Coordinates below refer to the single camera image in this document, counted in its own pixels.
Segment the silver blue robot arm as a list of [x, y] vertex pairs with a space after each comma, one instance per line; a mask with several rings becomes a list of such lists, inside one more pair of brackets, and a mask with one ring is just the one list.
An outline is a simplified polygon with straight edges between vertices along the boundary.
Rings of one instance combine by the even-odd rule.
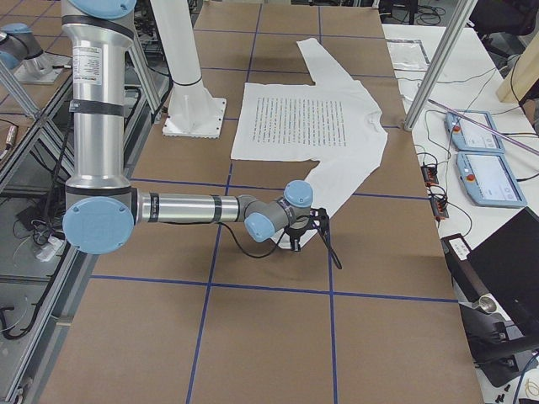
[[298, 250], [307, 231], [328, 234], [329, 218], [312, 204], [311, 185], [295, 180], [283, 195], [263, 202], [250, 195], [148, 193], [124, 173], [125, 56], [133, 61], [154, 107], [161, 100], [136, 44], [132, 1], [65, 1], [62, 28], [72, 41], [75, 167], [66, 185], [62, 228], [76, 249], [111, 253], [139, 222], [175, 225], [241, 222], [257, 242], [283, 236]]
[[45, 52], [23, 23], [1, 28], [1, 62], [21, 83], [28, 84], [52, 84], [64, 70], [72, 68], [70, 56]]

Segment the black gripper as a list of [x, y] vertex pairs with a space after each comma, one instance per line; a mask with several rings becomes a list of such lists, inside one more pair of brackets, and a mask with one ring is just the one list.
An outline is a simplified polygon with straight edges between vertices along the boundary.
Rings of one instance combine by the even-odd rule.
[[324, 245], [329, 246], [329, 215], [324, 208], [311, 209], [308, 214], [300, 215], [295, 223], [285, 228], [294, 252], [301, 251], [301, 237], [310, 230], [315, 230]]

